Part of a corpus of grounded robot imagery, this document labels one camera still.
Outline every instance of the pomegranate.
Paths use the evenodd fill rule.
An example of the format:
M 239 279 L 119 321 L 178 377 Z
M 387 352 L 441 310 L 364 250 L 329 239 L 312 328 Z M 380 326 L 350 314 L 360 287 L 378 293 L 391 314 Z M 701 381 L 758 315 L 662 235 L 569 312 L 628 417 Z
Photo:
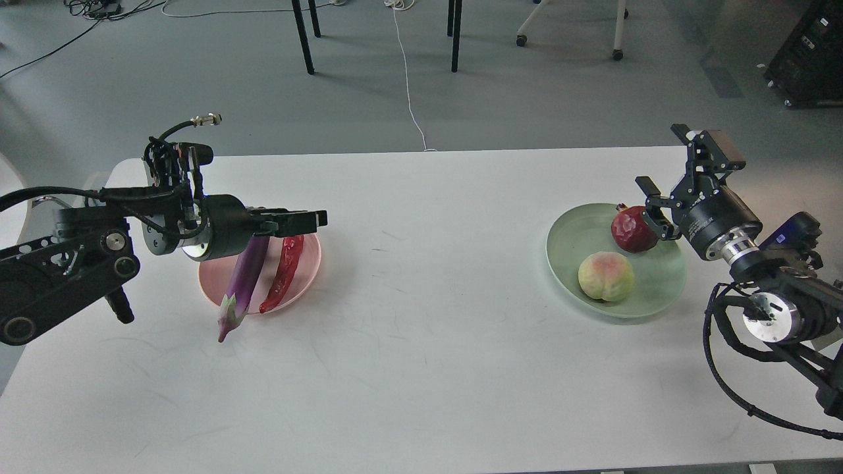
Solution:
M 618 215 L 612 219 L 612 237 L 622 250 L 639 253 L 656 246 L 658 237 L 644 222 L 643 206 L 627 207 L 622 202 L 615 209 Z

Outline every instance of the pink plate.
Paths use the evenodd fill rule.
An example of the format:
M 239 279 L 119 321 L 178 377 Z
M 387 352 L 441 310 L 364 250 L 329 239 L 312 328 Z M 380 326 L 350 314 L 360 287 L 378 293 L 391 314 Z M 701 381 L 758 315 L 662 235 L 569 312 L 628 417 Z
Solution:
M 266 293 L 272 285 L 272 280 L 275 278 L 275 272 L 278 269 L 278 261 L 281 260 L 281 246 L 283 239 L 273 237 L 269 240 L 269 249 L 266 251 L 266 259 L 264 266 L 260 270 L 260 278 L 255 286 L 255 292 L 252 294 L 252 300 L 249 303 L 248 314 L 259 314 L 258 308 L 263 300 L 266 299 Z M 281 300 L 281 304 L 273 310 L 269 310 L 264 314 L 269 314 L 273 311 L 278 311 L 281 308 L 291 304 L 310 288 L 316 278 L 316 272 L 319 270 L 319 264 L 322 262 L 322 246 L 319 244 L 319 239 L 316 234 L 306 234 L 304 236 L 304 246 L 302 249 L 302 257 L 298 261 L 298 268 L 293 277 L 293 282 L 290 283 L 290 289 Z M 199 286 L 202 292 L 215 305 L 219 306 L 223 302 L 223 295 L 228 289 L 228 282 L 231 280 L 231 274 L 234 272 L 234 264 L 237 263 L 237 256 L 226 256 L 215 260 L 206 260 L 199 264 Z

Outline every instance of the gray floor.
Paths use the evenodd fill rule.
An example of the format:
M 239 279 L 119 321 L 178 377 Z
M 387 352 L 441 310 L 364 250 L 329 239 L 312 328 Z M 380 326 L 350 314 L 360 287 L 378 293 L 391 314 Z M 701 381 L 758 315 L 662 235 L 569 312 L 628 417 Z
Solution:
M 183 0 L 168 11 L 268 4 L 289 5 Z M 837 185 L 843 109 L 786 110 L 761 77 L 761 65 L 776 54 L 808 5 L 808 0 L 630 2 L 626 57 L 615 62 L 609 59 L 614 2 L 557 2 L 534 23 L 528 46 L 519 48 L 515 31 L 534 6 L 530 0 L 466 0 L 456 74 L 449 71 L 445 0 L 416 0 L 411 10 L 398 13 L 398 23 L 413 110 L 428 147 L 674 145 L 671 123 L 719 128 L 749 163 L 730 178 L 731 187 L 738 193 L 776 188 L 790 200 L 782 205 L 742 194 L 774 227 L 792 206 L 808 203 L 805 196 L 816 195 L 818 186 L 831 202 L 843 197 Z M 177 138 L 207 143 L 218 155 L 423 150 L 407 110 L 392 12 L 379 0 L 348 0 L 321 8 L 319 18 L 323 37 L 310 38 L 313 77 L 304 71 L 290 13 L 174 19 L 155 10 L 100 24 L 54 56 L 0 79 L 0 153 L 30 186 L 102 186 L 116 163 L 140 156 L 147 136 L 207 111 L 222 113 L 223 124 Z M 54 1 L 0 8 L 0 73 L 89 26 Z M 808 172 L 824 180 L 800 182 Z M 843 229 L 843 214 L 831 206 L 805 210 L 824 224 L 820 250 L 827 278 L 837 277 L 843 231 L 833 231 Z M 50 229 L 50 214 L 36 208 L 27 236 Z M 0 347 L 0 388 L 18 356 L 18 349 Z M 779 468 L 838 474 L 843 464 Z M 728 474 L 747 468 L 647 472 Z

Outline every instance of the white table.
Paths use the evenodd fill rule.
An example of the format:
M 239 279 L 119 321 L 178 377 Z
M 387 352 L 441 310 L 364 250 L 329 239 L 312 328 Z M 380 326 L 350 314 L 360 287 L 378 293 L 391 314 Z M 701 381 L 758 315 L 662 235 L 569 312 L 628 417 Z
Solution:
M 3 472 L 507 472 L 820 459 L 839 442 L 747 417 L 708 371 L 701 312 L 722 262 L 682 242 L 688 282 L 619 325 L 567 294 L 545 237 L 567 209 L 669 190 L 685 150 L 591 148 L 217 158 L 208 194 L 324 208 L 324 260 L 289 310 L 217 343 L 186 256 L 24 352 L 0 398 Z M 109 186 L 145 183 L 139 160 Z M 714 337 L 723 376 L 769 411 L 841 430 L 795 370 Z
M 0 196 L 22 188 L 24 188 L 24 182 L 20 175 L 6 157 L 0 154 Z M 21 202 L 0 213 L 0 249 L 18 243 L 30 211 L 27 204 L 27 202 Z

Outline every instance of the chair leg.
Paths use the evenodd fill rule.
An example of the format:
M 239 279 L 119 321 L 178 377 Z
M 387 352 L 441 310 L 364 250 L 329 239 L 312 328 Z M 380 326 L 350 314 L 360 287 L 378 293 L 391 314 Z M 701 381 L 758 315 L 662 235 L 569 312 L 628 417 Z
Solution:
M 459 61 L 459 27 L 462 23 L 463 0 L 454 0 L 454 49 L 451 52 L 451 72 L 457 72 Z
M 624 18 L 626 17 L 626 0 L 618 0 L 618 17 L 615 20 L 615 45 L 612 48 L 612 59 L 620 61 L 624 57 L 624 50 L 620 43 L 624 38 Z
M 290 0 L 293 4 L 293 16 L 296 17 L 296 28 L 298 28 L 298 39 L 302 42 L 302 53 L 304 54 L 304 66 L 308 74 L 314 74 L 314 62 L 310 57 L 310 46 L 308 45 L 308 34 L 304 30 L 304 17 L 302 16 L 302 3 L 299 0 Z
M 322 32 L 319 31 L 319 17 L 316 16 L 316 0 L 308 0 L 308 8 L 310 8 L 310 23 L 314 26 L 314 36 L 322 37 Z
M 448 0 L 448 37 L 454 36 L 454 0 Z
M 530 13 L 530 15 L 524 21 L 524 24 L 521 25 L 521 28 L 518 28 L 518 32 L 515 34 L 515 37 L 516 42 L 519 46 L 524 46 L 527 44 L 527 28 L 529 28 L 529 25 L 533 23 L 535 17 L 539 16 L 539 13 L 541 13 L 541 11 L 544 10 L 549 3 L 550 0 L 542 0 L 541 3 L 536 5 L 535 8 L 533 8 L 533 12 Z

